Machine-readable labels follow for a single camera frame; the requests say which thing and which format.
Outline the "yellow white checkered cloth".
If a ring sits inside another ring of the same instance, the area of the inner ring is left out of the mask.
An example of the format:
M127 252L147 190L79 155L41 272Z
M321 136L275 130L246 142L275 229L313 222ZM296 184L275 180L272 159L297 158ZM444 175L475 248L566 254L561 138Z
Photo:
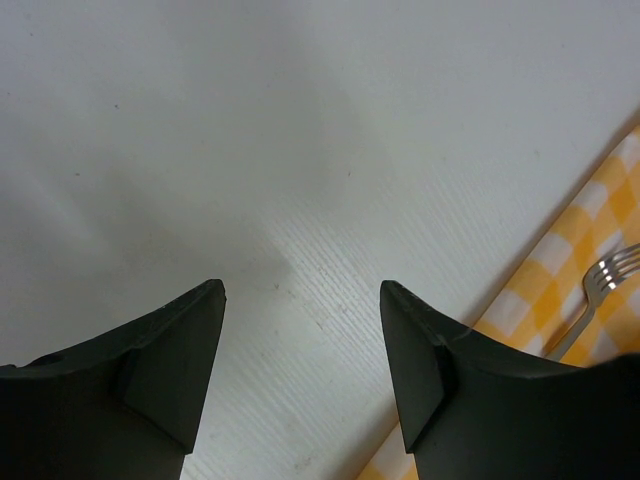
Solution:
M632 124L485 312L473 322L458 322L546 359L587 306L582 281L588 269L636 243L639 127ZM557 363L587 368L627 354L639 358L639 271L610 293ZM405 449L400 421L361 475L365 479L423 479L414 457Z

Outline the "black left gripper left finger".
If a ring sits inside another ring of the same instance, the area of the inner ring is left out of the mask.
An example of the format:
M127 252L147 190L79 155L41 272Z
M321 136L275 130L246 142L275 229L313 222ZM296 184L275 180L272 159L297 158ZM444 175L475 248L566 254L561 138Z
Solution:
M95 338L1 369L5 479L176 479L195 447L226 304L208 280Z

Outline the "copper fork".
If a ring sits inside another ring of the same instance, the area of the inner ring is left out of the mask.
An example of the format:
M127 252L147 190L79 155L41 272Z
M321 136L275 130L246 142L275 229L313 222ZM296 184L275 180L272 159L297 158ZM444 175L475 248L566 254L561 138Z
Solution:
M625 247L592 265L583 277L582 285L587 306L567 332L554 345L545 358L559 362L576 343L579 336L591 323L597 309L611 292L639 271L639 244Z

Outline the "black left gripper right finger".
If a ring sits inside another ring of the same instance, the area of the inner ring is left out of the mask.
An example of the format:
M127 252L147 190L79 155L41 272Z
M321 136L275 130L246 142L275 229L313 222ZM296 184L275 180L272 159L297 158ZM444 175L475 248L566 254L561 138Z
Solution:
M635 479L639 358L565 365L380 287L406 451L423 479Z

